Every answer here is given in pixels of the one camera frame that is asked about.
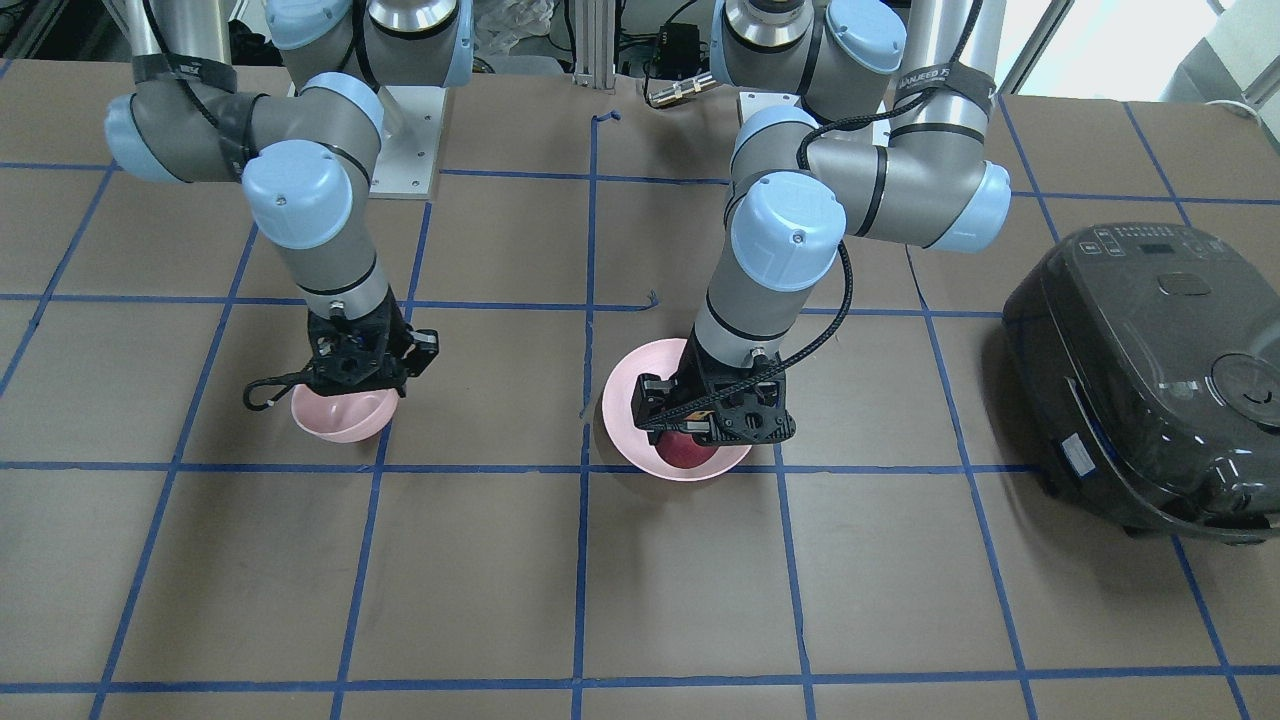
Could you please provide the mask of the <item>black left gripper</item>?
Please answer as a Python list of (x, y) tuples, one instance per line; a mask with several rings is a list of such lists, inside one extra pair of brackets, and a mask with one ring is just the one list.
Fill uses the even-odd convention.
[(748, 366), (721, 363), (699, 345), (686, 345), (667, 378), (643, 373), (632, 392), (634, 425), (650, 445), (669, 430), (699, 445), (774, 445), (794, 437), (786, 409), (786, 378), (778, 354), (751, 351)]

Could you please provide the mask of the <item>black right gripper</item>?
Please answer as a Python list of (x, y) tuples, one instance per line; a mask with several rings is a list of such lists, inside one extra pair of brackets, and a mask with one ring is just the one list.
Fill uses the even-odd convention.
[(310, 311), (306, 328), (305, 384), (323, 397), (389, 389), (403, 398), (407, 382), (440, 352), (438, 332), (412, 328), (394, 299), (358, 319)]

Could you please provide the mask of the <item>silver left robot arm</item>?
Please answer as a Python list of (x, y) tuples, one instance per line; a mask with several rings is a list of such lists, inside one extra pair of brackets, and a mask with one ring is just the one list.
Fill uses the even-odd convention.
[(675, 373), (637, 377), (650, 445), (788, 439), (783, 357), (845, 240), (978, 252), (1004, 227), (1009, 172), (986, 158), (1002, 1), (719, 1), (710, 72), (791, 94), (741, 124), (724, 242)]

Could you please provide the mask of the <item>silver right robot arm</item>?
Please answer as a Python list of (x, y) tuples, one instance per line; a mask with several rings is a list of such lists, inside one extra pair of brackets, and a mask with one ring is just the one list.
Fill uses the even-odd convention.
[(241, 91), (219, 1), (132, 1), (133, 94), (108, 106), (119, 167), (160, 183), (236, 182), (308, 309), (311, 357), (280, 375), (332, 397), (402, 392), (439, 340), (403, 318), (365, 222), (388, 85), (466, 85), (470, 1), (269, 1), (294, 94)]

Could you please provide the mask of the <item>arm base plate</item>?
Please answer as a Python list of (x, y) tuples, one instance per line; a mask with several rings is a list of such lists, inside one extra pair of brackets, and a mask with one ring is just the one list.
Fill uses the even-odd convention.
[(436, 177), (445, 91), (372, 88), (328, 72), (296, 90), (287, 102), (282, 141), (288, 190), (305, 201), (348, 199), (428, 200)]
[[(800, 105), (800, 97), (794, 94), (768, 94), (758, 90), (739, 92), (739, 119), (741, 127), (735, 138), (733, 154), (746, 140), (771, 122), (800, 120), (812, 128), (819, 123)], [(870, 126), (855, 131), (832, 131), (823, 138), (876, 145), (887, 147), (890, 141), (890, 122), (874, 120)]]

